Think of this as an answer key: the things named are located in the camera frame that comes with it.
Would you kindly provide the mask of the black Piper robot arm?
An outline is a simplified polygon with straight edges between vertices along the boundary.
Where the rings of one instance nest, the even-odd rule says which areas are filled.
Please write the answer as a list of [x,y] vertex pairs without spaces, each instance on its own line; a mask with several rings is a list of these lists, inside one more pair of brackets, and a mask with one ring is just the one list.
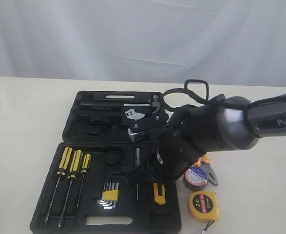
[[200,107],[177,108],[157,135],[153,156],[127,174],[126,181],[176,181],[206,153],[248,150],[260,138],[283,136],[286,94],[254,102],[218,95]]

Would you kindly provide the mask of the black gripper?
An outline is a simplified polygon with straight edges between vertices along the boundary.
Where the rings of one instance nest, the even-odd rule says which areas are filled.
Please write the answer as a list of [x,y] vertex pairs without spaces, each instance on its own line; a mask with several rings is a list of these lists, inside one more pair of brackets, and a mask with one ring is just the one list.
[[[201,157],[201,152],[182,138],[161,136],[156,151],[156,156],[150,163],[150,169],[161,182],[176,181],[183,173],[196,163]],[[150,170],[145,166],[138,166],[125,175],[129,186],[152,182]]]

